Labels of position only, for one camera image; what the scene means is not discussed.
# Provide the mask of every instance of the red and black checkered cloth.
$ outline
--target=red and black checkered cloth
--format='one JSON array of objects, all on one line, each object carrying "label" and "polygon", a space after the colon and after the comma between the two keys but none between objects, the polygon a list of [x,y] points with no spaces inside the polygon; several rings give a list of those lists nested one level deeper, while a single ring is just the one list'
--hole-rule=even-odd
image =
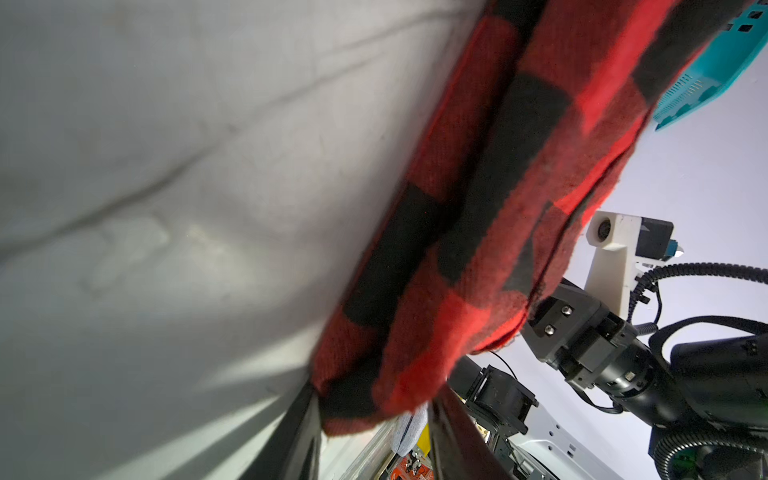
[{"label": "red and black checkered cloth", "polygon": [[498,0],[480,18],[312,383],[330,435],[430,400],[560,282],[657,99],[743,0]]}]

